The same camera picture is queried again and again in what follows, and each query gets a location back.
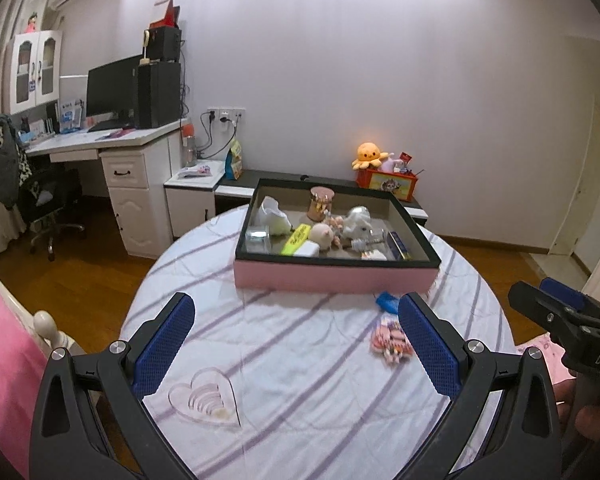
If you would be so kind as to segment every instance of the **bed frame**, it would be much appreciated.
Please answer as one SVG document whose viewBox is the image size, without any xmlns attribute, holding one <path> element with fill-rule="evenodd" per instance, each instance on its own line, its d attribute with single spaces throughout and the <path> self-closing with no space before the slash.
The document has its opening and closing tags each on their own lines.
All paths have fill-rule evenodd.
<svg viewBox="0 0 600 480">
<path fill-rule="evenodd" d="M 72 355 L 84 354 L 84 350 L 77 342 L 67 334 L 58 330 L 56 322 L 51 314 L 45 310 L 39 310 L 33 316 L 16 300 L 0 281 L 0 295 L 9 309 L 18 317 L 25 330 L 36 341 L 37 345 L 48 358 L 54 348 L 63 346 Z"/>
</svg>

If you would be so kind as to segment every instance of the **pink bedsheet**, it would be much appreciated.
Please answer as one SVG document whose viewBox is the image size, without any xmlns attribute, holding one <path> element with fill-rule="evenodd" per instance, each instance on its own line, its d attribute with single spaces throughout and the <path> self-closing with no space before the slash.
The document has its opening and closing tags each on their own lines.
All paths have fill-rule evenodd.
<svg viewBox="0 0 600 480">
<path fill-rule="evenodd" d="M 0 450 L 29 478 L 29 437 L 46 358 L 0 296 Z"/>
<path fill-rule="evenodd" d="M 533 338 L 531 341 L 522 343 L 522 345 L 516 346 L 516 350 L 518 350 L 519 354 L 522 354 L 529 346 L 536 346 L 541 349 L 546 361 L 546 367 L 549 369 L 549 377 L 551 377 L 552 384 L 560 383 L 566 379 L 573 379 L 573 376 L 561 361 L 564 355 L 564 348 L 551 341 L 548 332 Z"/>
</svg>

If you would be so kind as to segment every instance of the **round table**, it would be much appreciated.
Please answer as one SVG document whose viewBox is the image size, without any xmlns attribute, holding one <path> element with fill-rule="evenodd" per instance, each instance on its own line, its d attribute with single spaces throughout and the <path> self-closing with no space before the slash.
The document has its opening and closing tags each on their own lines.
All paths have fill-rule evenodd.
<svg viewBox="0 0 600 480">
<path fill-rule="evenodd" d="M 175 292 L 196 320 L 148 411 L 200 478 L 392 479 L 440 418 L 448 398 L 417 357 L 389 366 L 369 348 L 383 315 L 373 295 L 236 289 L 235 245 L 246 206 L 193 229 L 155 263 L 121 338 Z M 515 353 L 498 300 L 447 243 L 422 229 L 440 272 L 425 300 L 468 338 Z M 474 457 L 498 400 L 458 461 Z"/>
</svg>

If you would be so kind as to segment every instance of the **white cabinet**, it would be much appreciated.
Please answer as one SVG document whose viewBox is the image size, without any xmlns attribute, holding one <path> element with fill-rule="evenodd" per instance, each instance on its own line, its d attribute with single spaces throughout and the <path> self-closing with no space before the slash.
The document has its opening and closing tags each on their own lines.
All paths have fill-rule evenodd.
<svg viewBox="0 0 600 480">
<path fill-rule="evenodd" d="M 162 254 L 149 190 L 112 187 L 109 196 L 126 252 L 134 256 Z"/>
<path fill-rule="evenodd" d="M 16 114 L 59 97 L 62 32 L 18 34 L 7 47 L 4 108 Z"/>
<path fill-rule="evenodd" d="M 163 187 L 171 176 L 168 138 L 107 150 L 100 158 L 126 252 L 158 258 L 173 243 Z"/>
<path fill-rule="evenodd" d="M 216 197 L 212 190 L 167 187 L 166 192 L 171 228 L 176 238 L 216 216 Z"/>
</svg>

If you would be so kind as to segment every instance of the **cardboard box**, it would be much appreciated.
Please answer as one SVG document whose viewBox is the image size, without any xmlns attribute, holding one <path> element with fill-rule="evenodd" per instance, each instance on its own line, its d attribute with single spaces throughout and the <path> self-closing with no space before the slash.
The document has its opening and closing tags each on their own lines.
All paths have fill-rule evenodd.
<svg viewBox="0 0 600 480">
<path fill-rule="evenodd" d="M 438 275 L 440 258 L 404 207 L 391 193 L 345 186 L 330 186 L 335 192 L 332 212 L 346 216 L 359 205 L 366 206 L 373 228 L 397 232 L 412 260 L 362 260 L 352 251 L 332 248 L 316 258 L 283 256 L 280 250 L 288 239 L 271 240 L 272 253 L 246 250 L 245 235 L 265 196 L 280 204 L 293 227 L 313 225 L 306 211 L 310 189 L 317 184 L 261 179 L 253 193 L 235 250 L 235 285 L 240 288 L 294 290 L 299 292 L 339 292 L 343 294 L 426 293 Z"/>
<path fill-rule="evenodd" d="M 410 202 L 413 199 L 417 181 L 418 177 L 413 173 L 385 173 L 378 170 L 358 170 L 356 177 L 356 183 L 360 187 L 389 191 L 398 200 L 404 202 Z"/>
</svg>

